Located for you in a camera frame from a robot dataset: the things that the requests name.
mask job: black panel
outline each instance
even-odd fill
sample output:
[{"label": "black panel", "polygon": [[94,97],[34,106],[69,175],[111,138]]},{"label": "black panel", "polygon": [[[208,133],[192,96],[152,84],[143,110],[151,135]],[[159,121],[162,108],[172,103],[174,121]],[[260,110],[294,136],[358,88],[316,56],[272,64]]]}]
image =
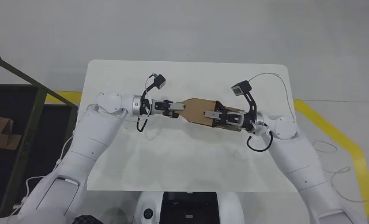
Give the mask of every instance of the black panel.
[{"label": "black panel", "polygon": [[216,192],[164,192],[160,224],[219,224]]},{"label": "black panel", "polygon": [[[44,105],[16,202],[19,203],[26,195],[25,180],[27,178],[45,176],[53,170],[65,143],[71,111],[72,108],[70,106]],[[30,191],[34,189],[40,180],[41,178],[29,180]]]},{"label": "black panel", "polygon": [[[0,84],[0,117],[14,121],[13,133],[24,134],[36,94],[37,87],[31,85]],[[0,203],[3,200],[18,150],[19,148],[16,150],[0,148]]]}]

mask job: black wire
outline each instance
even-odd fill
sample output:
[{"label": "black wire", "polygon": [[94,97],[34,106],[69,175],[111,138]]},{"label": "black wire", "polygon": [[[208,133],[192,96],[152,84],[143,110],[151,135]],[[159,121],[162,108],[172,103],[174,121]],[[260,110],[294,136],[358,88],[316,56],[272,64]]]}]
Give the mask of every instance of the black wire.
[{"label": "black wire", "polygon": [[137,130],[142,133],[144,131],[144,128],[146,126],[146,123],[148,122],[148,119],[146,118],[146,121],[144,122],[144,125],[142,126],[142,128],[140,129],[140,118],[137,118],[137,123],[136,123],[136,128]]},{"label": "black wire", "polygon": [[272,145],[272,142],[273,142],[273,134],[272,134],[272,131],[270,131],[269,134],[270,134],[270,142],[269,142],[268,146],[265,149],[263,149],[263,150],[256,150],[253,147],[251,147],[249,145],[249,141],[251,140],[252,136],[248,137],[248,139],[247,139],[246,144],[247,144],[248,148],[250,148],[251,150],[253,150],[255,152],[264,152],[264,151],[267,151],[270,148],[270,146]]},{"label": "black wire", "polygon": [[[141,96],[141,104],[143,104],[143,100],[145,99],[146,97],[146,92],[152,90],[152,88],[154,87],[155,85],[154,84],[151,84],[149,87],[146,88],[146,90],[144,90],[144,92],[142,93],[142,96]],[[144,122],[144,125],[142,126],[142,128],[140,129],[140,117],[137,118],[137,123],[136,123],[136,129],[137,131],[139,131],[140,133],[142,133],[145,129],[145,126],[146,126],[146,123],[148,122],[148,117],[150,116],[150,114],[148,114],[148,116],[146,117],[146,120]]]}]

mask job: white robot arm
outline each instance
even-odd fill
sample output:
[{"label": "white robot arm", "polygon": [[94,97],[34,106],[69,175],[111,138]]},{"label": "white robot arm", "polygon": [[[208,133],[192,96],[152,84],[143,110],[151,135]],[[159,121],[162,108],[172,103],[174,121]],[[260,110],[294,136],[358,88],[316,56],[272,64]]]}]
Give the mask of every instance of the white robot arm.
[{"label": "white robot arm", "polygon": [[[153,86],[160,89],[165,78],[155,75]],[[144,96],[121,96],[107,91],[99,94],[78,122],[71,146],[58,166],[34,188],[18,214],[24,224],[72,223],[85,197],[88,176],[101,154],[111,145],[123,121],[141,115],[162,114],[177,118],[181,103],[148,101]]]},{"label": "white robot arm", "polygon": [[[261,135],[276,165],[305,202],[311,224],[360,223],[340,202],[323,174],[317,153],[295,121],[287,116],[270,118],[257,113],[248,81],[232,89],[236,95],[245,95],[250,111],[235,113],[222,107],[210,113],[215,124],[235,126]],[[95,162],[110,146],[125,117],[143,115],[144,108],[146,113],[162,113],[173,118],[178,117],[175,110],[185,109],[183,104],[170,101],[149,103],[141,96],[101,93],[97,105],[88,106],[77,124],[71,147],[61,163],[38,183],[21,207],[20,223],[72,223],[84,199],[86,182]]]},{"label": "white robot arm", "polygon": [[340,202],[338,194],[329,184],[323,173],[319,156],[296,122],[288,116],[268,117],[256,112],[257,107],[250,94],[248,81],[242,81],[232,87],[236,96],[244,95],[250,105],[248,113],[226,113],[228,120],[221,124],[236,126],[249,133],[259,135],[267,145],[274,162],[280,171],[290,180],[303,199],[311,224],[357,224],[363,223]]}]

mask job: cardboard piece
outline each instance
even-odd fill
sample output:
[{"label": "cardboard piece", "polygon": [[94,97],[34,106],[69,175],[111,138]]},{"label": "cardboard piece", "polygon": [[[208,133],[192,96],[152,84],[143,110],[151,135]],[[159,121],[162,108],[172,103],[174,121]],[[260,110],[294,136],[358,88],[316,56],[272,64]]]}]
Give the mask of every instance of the cardboard piece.
[{"label": "cardboard piece", "polygon": [[16,150],[22,138],[21,135],[12,134],[14,121],[0,117],[0,148]]},{"label": "cardboard piece", "polygon": [[[176,113],[181,115],[183,118],[185,118],[188,122],[199,124],[199,125],[206,125],[209,127],[213,126],[213,119],[207,118],[204,116],[205,110],[215,111],[216,108],[216,100],[205,100],[200,98],[191,98],[188,100],[185,100],[181,103],[186,105],[186,108],[184,110],[178,110]],[[226,107],[229,110],[238,112],[241,111],[239,109]],[[221,129],[228,129],[231,131],[241,131],[241,129],[238,129],[236,127],[231,126],[216,126],[217,128]]]}]

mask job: metal frame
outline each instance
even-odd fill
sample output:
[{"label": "metal frame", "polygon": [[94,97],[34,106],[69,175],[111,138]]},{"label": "metal frame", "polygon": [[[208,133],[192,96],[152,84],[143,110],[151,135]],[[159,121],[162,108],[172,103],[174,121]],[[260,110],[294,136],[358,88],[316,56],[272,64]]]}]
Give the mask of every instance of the metal frame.
[{"label": "metal frame", "polygon": [[[14,66],[11,66],[9,63],[5,62],[1,57],[0,57],[0,66],[8,70],[9,72],[15,74],[16,76],[22,78],[23,80],[29,82],[33,86],[38,87],[36,98],[33,103],[33,109],[29,116],[27,127],[25,128],[21,142],[18,146],[18,153],[16,156],[16,160],[14,161],[13,170],[9,178],[9,182],[7,184],[4,198],[2,200],[2,203],[0,204],[0,217],[2,217],[9,216],[13,210],[13,206],[15,204],[18,189],[20,187],[25,167],[27,165],[28,156],[31,151],[33,140],[36,135],[36,130],[40,121],[42,109],[45,104],[47,94],[50,94],[51,96],[57,98],[58,100],[60,100],[61,102],[65,103],[66,105],[72,108],[69,117],[69,123],[66,131],[65,140],[67,140],[72,135],[74,126],[76,124],[78,106],[68,101],[64,97],[60,96],[53,90],[47,88],[45,85],[27,76],[25,73],[16,69]],[[66,146],[65,153],[68,151],[69,146],[70,144]]]}]

